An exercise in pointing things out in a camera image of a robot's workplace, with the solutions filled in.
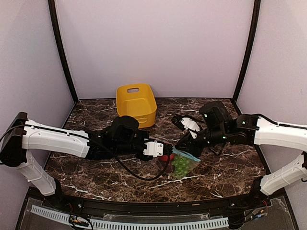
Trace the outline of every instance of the plastic bag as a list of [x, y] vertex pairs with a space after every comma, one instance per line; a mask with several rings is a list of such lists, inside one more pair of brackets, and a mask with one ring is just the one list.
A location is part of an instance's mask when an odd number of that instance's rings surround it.
[[[157, 157], [153, 160], [153, 164], [159, 170], [162, 170], [167, 163], [167, 156]], [[170, 162], [165, 173], [176, 179], [184, 178], [191, 172], [200, 162], [200, 159], [194, 157], [188, 152], [173, 149], [170, 155]]]

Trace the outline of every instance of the red object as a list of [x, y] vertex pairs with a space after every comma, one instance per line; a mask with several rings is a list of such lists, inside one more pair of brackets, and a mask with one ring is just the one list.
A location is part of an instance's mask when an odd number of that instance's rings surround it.
[[[172, 161], [174, 159], [174, 157], [175, 157], [175, 154], [172, 153], [171, 156], [170, 156], [170, 161]], [[168, 156], [164, 155], [162, 157], [159, 157], [159, 159], [162, 160], [162, 161], [167, 161]]]

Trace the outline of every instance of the white cable tray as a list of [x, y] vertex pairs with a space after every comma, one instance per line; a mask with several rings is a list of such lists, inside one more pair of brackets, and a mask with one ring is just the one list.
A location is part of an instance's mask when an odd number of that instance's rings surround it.
[[[69, 224], [69, 214], [66, 213], [49, 210], [36, 205], [32, 205], [31, 212], [62, 224]], [[99, 219], [90, 219], [90, 222], [95, 230], [210, 230], [229, 226], [228, 218], [174, 224], [120, 223]]]

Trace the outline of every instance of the wire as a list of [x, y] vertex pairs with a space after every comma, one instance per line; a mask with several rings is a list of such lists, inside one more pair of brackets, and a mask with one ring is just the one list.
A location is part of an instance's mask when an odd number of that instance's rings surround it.
[[240, 223], [234, 223], [234, 224], [231, 224], [231, 225], [241, 225], [241, 224], [245, 224], [246, 222], [249, 222], [249, 221], [251, 221], [251, 220], [253, 220], [252, 218], [250, 218], [250, 219], [247, 219], [247, 220], [245, 220], [245, 221], [243, 221], [243, 222], [240, 222]]
[[224, 143], [224, 144], [221, 146], [220, 151], [219, 151], [218, 153], [216, 153], [216, 152], [215, 152], [213, 149], [211, 149], [210, 147], [208, 147], [208, 149], [209, 149], [211, 152], [213, 152], [216, 156], [220, 156], [220, 155], [222, 154], [222, 152], [223, 152], [225, 146], [226, 146], [226, 143]]
[[110, 153], [110, 154], [116, 159], [116, 161], [117, 161], [127, 172], [129, 172], [131, 175], [133, 175], [134, 177], [136, 177], [136, 178], [138, 178], [138, 179], [140, 179], [140, 180], [153, 181], [153, 180], [158, 179], [158, 178], [167, 170], [167, 167], [168, 167], [169, 162], [170, 162], [170, 153], [169, 153], [169, 151], [168, 151], [168, 149], [167, 149], [167, 147], [166, 147], [165, 150], [166, 150], [166, 154], [168, 155], [168, 158], [167, 158], [167, 163], [166, 163], [165, 167], [162, 169], [162, 171], [161, 171], [157, 176], [152, 177], [152, 178], [144, 178], [144, 177], [141, 177], [141, 176], [135, 174], [134, 172], [132, 172], [123, 162], [121, 162], [121, 160], [120, 160], [111, 150], [109, 150], [106, 146], [104, 146], [104, 145], [101, 144], [101, 143], [98, 143], [98, 142], [96, 142], [96, 141], [94, 141], [94, 140], [92, 140], [92, 139], [90, 139], [90, 138], [88, 138], [88, 137], [85, 137], [85, 136], [82, 136], [82, 135], [79, 135], [79, 134], [70, 133], [70, 132], [65, 132], [65, 131], [62, 131], [62, 130], [56, 130], [56, 129], [52, 129], [52, 128], [46, 128], [46, 127], [40, 127], [40, 126], [33, 126], [33, 125], [29, 125], [29, 124], [14, 126], [14, 127], [10, 128], [10, 129], [8, 129], [8, 130], [2, 135], [2, 137], [0, 138], [0, 142], [1, 142], [1, 140], [4, 138], [4, 136], [5, 136], [8, 132], [10, 132], [11, 130], [13, 130], [13, 129], [17, 128], [17, 127], [34, 127], [34, 128], [37, 128], [37, 129], [43, 129], [43, 130], [48, 130], [48, 131], [53, 131], [53, 132], [58, 132], [58, 133], [65, 133], [65, 134], [67, 134], [67, 135], [71, 135], [71, 136], [75, 136], [75, 137], [79, 137], [79, 138], [86, 139], [86, 140], [88, 140], [88, 141], [90, 141], [90, 142], [92, 142], [92, 143], [98, 145], [99, 147], [103, 148], [103, 149], [104, 149], [105, 151], [107, 151], [108, 153]]
[[307, 127], [293, 126], [293, 125], [289, 125], [289, 124], [278, 123], [278, 122], [276, 122], [276, 121], [273, 121], [273, 120], [269, 119], [267, 116], [262, 115], [262, 114], [252, 114], [252, 115], [263, 117], [263, 118], [266, 119], [268, 122], [271, 122], [272, 124], [274, 124], [274, 125], [276, 125], [276, 126], [290, 127], [290, 128], [299, 128], [299, 129], [306, 129], [306, 130], [307, 130]]
[[[60, 209], [54, 207], [45, 197], [44, 197], [44, 200], [47, 201], [47, 203], [48, 203], [52, 208], [54, 208], [54, 209], [56, 209], [56, 210], [59, 210], [59, 211], [62, 211], [62, 210], [60, 210]], [[67, 205], [69, 205], [69, 206], [71, 207], [71, 211], [72, 211], [72, 205], [71, 205], [71, 203], [67, 203]], [[91, 226], [91, 230], [94, 230], [93, 224], [91, 223], [91, 221], [89, 220], [89, 218], [86, 218], [86, 217], [83, 217], [83, 216], [74, 214], [74, 213], [72, 213], [72, 212], [66, 212], [66, 213], [68, 213], [68, 214], [70, 215], [69, 217], [71, 217], [71, 215], [73, 215], [73, 216], [75, 216], [76, 218], [81, 217], [81, 218], [85, 219], [85, 220], [89, 223], [89, 225]]]
[[24, 127], [26, 125], [17, 125], [17, 126], [14, 126], [14, 127], [11, 127], [9, 128], [8, 130], [6, 130], [6, 132], [0, 137], [0, 143], [2, 141], [2, 139], [5, 137], [5, 135], [7, 135], [9, 132], [11, 132], [13, 129], [15, 128], [19, 128], [19, 127]]
[[244, 217], [242, 217], [241, 219], [229, 224], [229, 225], [234, 225], [234, 224], [237, 224], [238, 222], [244, 220], [246, 217], [248, 217], [250, 214], [253, 213], [253, 211], [255, 211], [257, 209], [258, 206], [256, 206], [254, 209], [252, 209], [250, 212], [248, 212]]
[[135, 174], [134, 172], [132, 172], [123, 162], [121, 162], [119, 160], [119, 158], [117, 156], [114, 156], [114, 158], [118, 161], [118, 163], [126, 170], [128, 171], [132, 176], [140, 179], [140, 180], [144, 180], [144, 181], [154, 181], [156, 179], [158, 179], [166, 170], [167, 170], [167, 167], [169, 165], [169, 162], [170, 162], [170, 154], [169, 154], [169, 151], [167, 149], [167, 147], [165, 148], [166, 149], [166, 154], [167, 154], [167, 162], [166, 162], [166, 165], [164, 166], [164, 168], [162, 169], [162, 171], [160, 171], [160, 173], [155, 176], [155, 177], [152, 177], [152, 178], [145, 178], [145, 177], [141, 177], [137, 174]]

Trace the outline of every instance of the basket handle hole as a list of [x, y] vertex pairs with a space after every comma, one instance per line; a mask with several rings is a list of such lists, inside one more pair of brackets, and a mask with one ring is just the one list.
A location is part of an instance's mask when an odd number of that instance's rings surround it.
[[131, 93], [131, 92], [138, 92], [138, 91], [140, 91], [139, 88], [127, 89], [127, 92], [128, 92], [128, 93]]

